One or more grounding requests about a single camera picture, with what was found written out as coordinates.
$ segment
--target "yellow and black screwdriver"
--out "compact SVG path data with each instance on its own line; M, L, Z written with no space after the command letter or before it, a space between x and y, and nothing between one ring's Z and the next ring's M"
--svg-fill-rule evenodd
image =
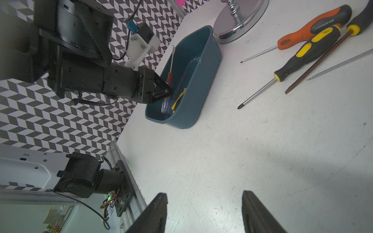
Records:
M317 62L315 62L302 76L300 76L297 81L295 81L289 88L285 91L285 94L293 90L307 75L313 71L329 54L331 54L345 39L348 37L354 37L361 34L369 25L373 22L373 0L369 0L367 6L364 10L358 14L351 22L347 25L347 33L333 45L322 57L320 57Z
M329 28L324 29L307 41L289 61L283 66L283 68L275 71L275 78L257 91L254 95L243 102L237 109L242 108L254 97L267 89L270 85L276 81L282 82L289 74L297 71L303 65L316 60L318 57L328 51L334 43L338 40L342 33L339 26L333 25Z

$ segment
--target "geometric patterned backdrop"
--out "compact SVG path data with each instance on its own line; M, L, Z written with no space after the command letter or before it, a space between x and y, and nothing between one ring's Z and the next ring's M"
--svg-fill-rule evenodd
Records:
M136 7L137 0L97 0L115 16L110 50L117 58L123 53L127 29L123 24ZM0 10L32 22L32 0L7 0ZM144 0L134 18L136 24L146 22L161 40L158 51L149 54L141 65L155 69L181 18L166 0ZM124 64L128 60L118 61ZM136 103L120 98L110 106L88 106L69 102L75 94L66 92L59 99L47 86L46 76L30 84L15 79L0 81L0 143L47 152L74 151L104 154L111 141L126 125ZM110 101L101 94L83 93L91 101Z
M184 2L183 8L187 13L191 13L195 9L197 9L199 6L202 6L204 2L208 0L186 0Z

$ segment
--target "screwdriver handle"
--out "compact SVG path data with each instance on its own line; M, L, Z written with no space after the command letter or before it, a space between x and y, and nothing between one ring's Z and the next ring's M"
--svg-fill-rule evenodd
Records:
M364 10L347 25L347 32L353 31L351 36L362 33L373 21L373 0L369 0Z
M308 40L298 50L296 55L289 59L283 68L275 71L277 80L282 82L289 74L323 55L334 45L341 33L341 28L337 25L333 25L312 37L312 39Z
M282 37L278 40L277 46L280 50L290 48L299 42L311 39L315 34L330 27L331 24L337 24L341 27L348 23L351 15L352 9L349 5L343 5L334 10L323 13L311 20L300 30Z

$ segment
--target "cable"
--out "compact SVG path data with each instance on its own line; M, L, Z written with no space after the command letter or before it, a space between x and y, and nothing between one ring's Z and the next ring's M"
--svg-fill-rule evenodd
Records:
M140 0L139 3L137 4L136 6L136 9L134 10L134 12L132 13L132 15L126 20L127 22L129 22L130 20L134 19L135 17L135 14L137 13L137 11L139 10L139 7L141 5L143 0Z
M114 208L114 206L115 206L115 202L116 202L116 199L115 199L114 201L110 202L109 206L110 206L111 208Z
M77 201L77 202L79 202L80 204L82 204L82 205L88 207L90 210L92 210L93 212L95 212L98 216L100 216L100 218L102 218L102 219L104 220L104 227L105 227L105 229L106 229L106 230L110 230L110 226L109 226L109 224L107 223L107 221L105 220L105 218L104 218L104 217L103 217L99 212L95 211L92 207L90 207L90 206L87 205L86 203L81 202L81 201L79 201L79 200L77 200L77 199L75 199L75 198L72 198L72 197L69 197L69 196L65 196L65 195L60 194L60 193L58 193L58 192L55 192L55 191L53 191L53 190L51 190L51 189L49 189L49 191L54 192L54 193L57 194L57 195L64 196L64 197L69 198L69 199L71 199L71 200Z
M143 0L140 0L140 1L139 1L139 3L138 3L137 6L136 6L136 9L135 9L134 12L131 14L131 16L130 16L128 19L126 19L126 22L129 22L129 21L131 21L131 20L134 19L135 14L136 14L137 11L139 10L139 7L140 7L142 1L143 1ZM131 31L128 29L128 33L127 33L128 38L127 38L127 43L126 43L126 51L124 52L124 54L122 55L122 57L120 57L120 58L113 58L114 61L122 60L122 59L124 58L124 56L126 56L126 54L127 54L127 49L128 49L128 42L129 42L129 35L130 35L130 33L131 33Z
M103 161L100 162L100 163L103 163L104 161L106 161L107 164L109 165L110 170L114 170L113 167L112 167L112 164L110 163L110 161L105 156L102 156L101 158L103 159Z
M77 104L88 104L88 105L94 105L94 106L107 106L107 105L112 105L114 104L115 102L118 101L118 97L115 97L115 101L112 102L112 103L100 103L100 102L93 102L93 101L89 101L89 100L84 100L82 99L82 92L81 91L78 91L78 97L77 98L74 98L70 101L70 103L72 103L73 105L77 105Z
M115 200L115 199L117 198L117 196L118 196L118 194L119 194L119 190L120 190L120 189L118 189L116 195L115 195L114 197L112 197L110 201L108 201L108 202L105 203L105 205L103 206L103 208L105 208L105 206L107 206L108 203L111 203L113 200Z
M129 42L129 35L130 35L130 33L131 33L131 31L128 29L128 37L127 37L127 42L126 42L126 51L124 52L124 54L122 55L122 57L120 57L120 58L113 58L114 61L122 60L124 58L124 56L126 56L127 49L128 49L128 42Z

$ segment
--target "teal plastic bin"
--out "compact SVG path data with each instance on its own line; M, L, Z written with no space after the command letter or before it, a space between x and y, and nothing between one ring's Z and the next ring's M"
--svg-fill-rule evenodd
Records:
M145 117L159 124L179 129L189 128L197 120L206 101L217 69L222 61L222 52L217 44L211 26L205 26L185 37L175 48L172 67L172 89L170 108L186 88L186 92L172 114L161 112L162 100L148 104ZM166 81L170 71L171 57L161 74Z

